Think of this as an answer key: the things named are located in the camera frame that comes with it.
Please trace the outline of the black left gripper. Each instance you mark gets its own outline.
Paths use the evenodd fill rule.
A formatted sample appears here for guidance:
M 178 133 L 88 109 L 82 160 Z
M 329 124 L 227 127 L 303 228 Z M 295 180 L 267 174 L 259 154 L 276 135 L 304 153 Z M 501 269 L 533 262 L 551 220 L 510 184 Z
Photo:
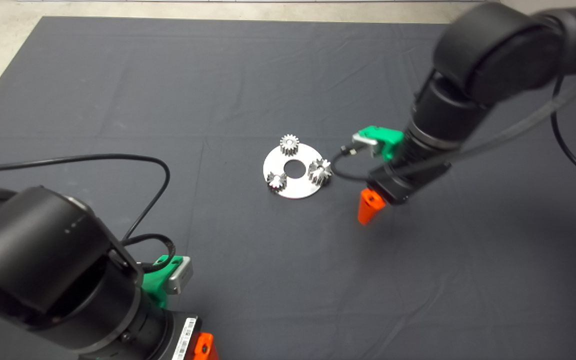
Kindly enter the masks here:
M 166 329 L 155 360 L 214 360 L 215 337 L 201 332 L 197 313 L 165 311 Z

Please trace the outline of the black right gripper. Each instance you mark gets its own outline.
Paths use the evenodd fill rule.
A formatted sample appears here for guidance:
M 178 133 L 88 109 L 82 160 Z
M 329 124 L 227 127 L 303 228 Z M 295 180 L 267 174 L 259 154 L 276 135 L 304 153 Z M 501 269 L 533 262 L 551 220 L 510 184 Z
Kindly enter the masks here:
M 359 194 L 358 222 L 367 225 L 387 203 L 404 204 L 414 193 L 447 173 L 451 169 L 450 162 L 407 175 L 397 174 L 400 167 L 411 166 L 439 154 L 434 149 L 403 148 L 395 153 L 393 159 L 371 170 L 368 188 Z

